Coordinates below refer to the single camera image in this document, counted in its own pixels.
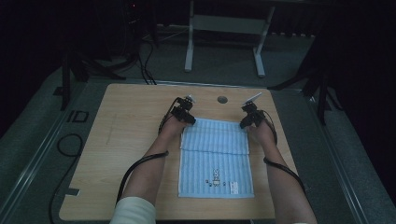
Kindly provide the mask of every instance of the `gray carpet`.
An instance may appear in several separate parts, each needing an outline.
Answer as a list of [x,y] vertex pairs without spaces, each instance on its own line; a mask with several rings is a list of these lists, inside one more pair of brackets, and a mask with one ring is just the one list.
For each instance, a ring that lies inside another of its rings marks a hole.
[[[304,37],[285,38],[270,36],[265,42],[262,53],[265,78],[256,76],[256,68],[249,43],[242,46],[219,43],[216,38],[197,36],[192,72],[184,72],[187,40],[184,34],[161,42],[148,62],[148,70],[156,80],[205,83],[216,85],[233,85],[249,87],[267,87],[278,84],[292,77],[306,54],[312,39]],[[142,48],[142,57],[149,54],[149,46]],[[128,77],[126,83],[142,83],[140,70],[134,66],[120,71]],[[100,105],[106,86],[113,82],[106,77],[92,75],[87,84],[73,82],[76,87],[75,100],[65,112],[60,112],[61,99],[52,93],[61,84],[61,73],[52,74],[43,84],[40,91],[26,107],[20,118],[14,123],[0,142],[1,191],[0,202],[4,202],[23,168],[40,147],[43,139],[51,130],[52,124],[62,121],[62,126],[54,135],[56,143],[68,133],[78,133],[86,140],[94,116]],[[342,111],[326,112],[327,127],[323,129],[312,113],[308,99],[298,91],[304,81],[296,83],[288,90],[273,91],[276,108],[288,138],[299,174],[308,188],[307,196],[317,215],[319,223],[391,223],[396,220],[396,210],[383,189],[376,173],[369,162],[359,137]],[[88,111],[87,122],[67,122],[71,110]],[[329,147],[328,139],[333,142]],[[62,144],[64,149],[75,152],[78,142],[68,138]],[[345,189],[337,178],[333,154],[340,157],[346,175],[359,198],[360,206],[366,215],[366,222],[356,221],[346,199]],[[54,189],[64,172],[72,163],[72,158],[62,156],[56,145],[49,146],[48,154],[26,191],[9,223],[50,223],[48,207]],[[62,204],[64,191],[72,174],[63,182],[61,190],[55,197],[53,215],[55,223],[64,223],[57,214]],[[65,222],[65,223],[107,223],[104,222]],[[273,220],[255,220],[255,223],[274,223]]]

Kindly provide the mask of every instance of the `hand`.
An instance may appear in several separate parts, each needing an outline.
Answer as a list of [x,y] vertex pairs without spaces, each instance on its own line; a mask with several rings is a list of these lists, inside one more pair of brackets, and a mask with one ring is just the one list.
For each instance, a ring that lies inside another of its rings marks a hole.
[[187,125],[188,123],[178,121],[173,115],[170,115],[165,124],[163,125],[160,136],[168,139],[173,139],[177,135],[181,134],[184,127],[186,127]]
[[274,133],[272,132],[268,121],[263,120],[259,127],[247,126],[246,130],[248,133],[253,134],[253,137],[263,146],[263,147],[273,147],[276,145]]

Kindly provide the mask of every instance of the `blue towel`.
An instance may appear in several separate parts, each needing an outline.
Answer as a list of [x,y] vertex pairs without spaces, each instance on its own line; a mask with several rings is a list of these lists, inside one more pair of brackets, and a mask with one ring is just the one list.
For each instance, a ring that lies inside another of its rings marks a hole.
[[179,197],[254,197],[248,134],[239,123],[196,119],[180,148]]

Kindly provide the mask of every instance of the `wooden table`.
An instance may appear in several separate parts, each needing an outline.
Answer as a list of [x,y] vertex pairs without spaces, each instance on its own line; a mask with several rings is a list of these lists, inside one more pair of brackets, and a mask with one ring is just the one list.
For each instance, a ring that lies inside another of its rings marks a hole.
[[[90,135],[70,184],[78,196],[66,195],[60,218],[64,220],[109,220],[125,171],[139,160],[155,139],[164,113],[176,97],[192,94],[191,114],[196,118],[240,121],[246,113],[242,103],[262,92],[255,101],[267,111],[276,126],[278,147],[290,169],[296,171],[276,112],[271,92],[265,89],[148,86],[111,84],[100,105]],[[228,98],[220,104],[219,96]],[[169,148],[163,182],[156,203],[157,219],[261,219],[274,218],[266,166],[261,147],[249,138],[250,165],[255,197],[250,199],[178,198],[178,138]]]

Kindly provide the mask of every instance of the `dark background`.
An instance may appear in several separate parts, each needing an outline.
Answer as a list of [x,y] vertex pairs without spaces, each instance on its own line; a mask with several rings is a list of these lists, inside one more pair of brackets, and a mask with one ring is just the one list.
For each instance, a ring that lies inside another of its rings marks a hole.
[[[270,32],[316,36],[305,62],[330,66],[330,85],[395,202],[395,3],[350,0],[334,9],[333,1],[272,2],[279,7]],[[0,136],[60,67],[71,43],[96,59],[125,53],[119,43],[132,36],[124,35],[121,6],[122,1],[0,2]],[[243,10],[232,3],[223,11],[216,3],[197,5],[197,10],[260,17],[261,7],[266,5],[249,1]],[[158,1],[156,22],[186,25],[188,8],[189,1]]]

